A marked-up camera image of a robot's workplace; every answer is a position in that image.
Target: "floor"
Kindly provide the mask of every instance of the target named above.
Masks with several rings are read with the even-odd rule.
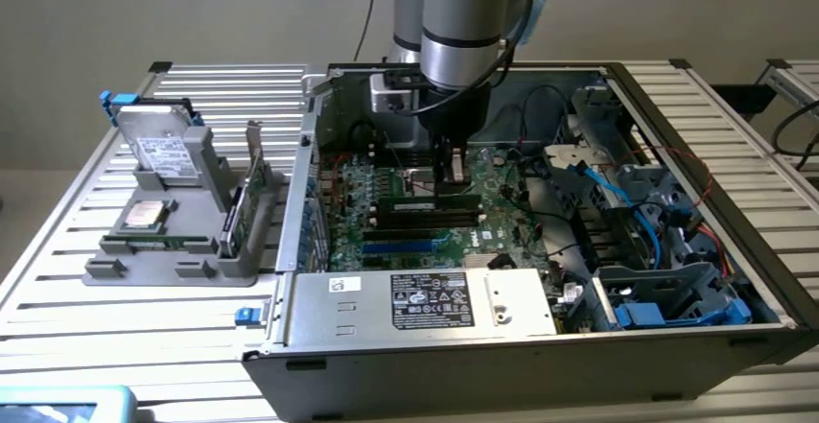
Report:
[[[76,171],[0,170],[0,281],[76,175]]]

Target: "aluminum extrusion table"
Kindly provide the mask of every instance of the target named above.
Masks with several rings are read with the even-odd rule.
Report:
[[[819,100],[819,60],[769,60],[769,66],[758,80],[767,84],[798,109]],[[811,111],[819,121],[819,110]],[[785,156],[793,164],[797,156]],[[803,176],[819,182],[819,157],[811,157],[802,169]]]
[[[667,61],[626,65],[786,265],[819,297],[815,190],[770,156],[771,147],[693,70],[677,69]],[[263,121],[268,162],[287,174],[307,69],[175,65],[167,74],[151,75],[140,91],[192,99],[214,129],[214,146],[235,166],[248,162],[246,121]],[[234,326],[236,309],[271,294],[275,237],[264,258],[268,270],[250,288],[86,287],[79,280],[84,262],[136,185],[135,165],[128,147],[111,130],[0,286],[0,385],[127,385],[140,400],[140,421],[278,421],[236,361],[236,345],[260,341],[263,332],[238,332]],[[412,421],[683,419],[819,421],[819,350],[785,366],[749,369],[691,402]]]

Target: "white wall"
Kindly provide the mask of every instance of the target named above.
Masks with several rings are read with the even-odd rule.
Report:
[[[72,169],[108,123],[104,88],[148,64],[350,60],[367,0],[0,0],[0,168]],[[769,57],[819,58],[815,0],[550,0],[522,59],[685,57],[750,80]],[[378,0],[363,59],[391,42]]]

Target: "warning label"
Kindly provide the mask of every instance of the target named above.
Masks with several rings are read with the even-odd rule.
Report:
[[[196,168],[182,138],[138,138],[138,143],[158,176],[196,178]]]
[[[475,326],[464,272],[394,274],[391,278],[398,330]]]

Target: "processor chip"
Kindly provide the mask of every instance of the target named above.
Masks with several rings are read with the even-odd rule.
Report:
[[[163,200],[142,200],[134,204],[126,226],[130,228],[150,228],[163,221],[166,202]]]

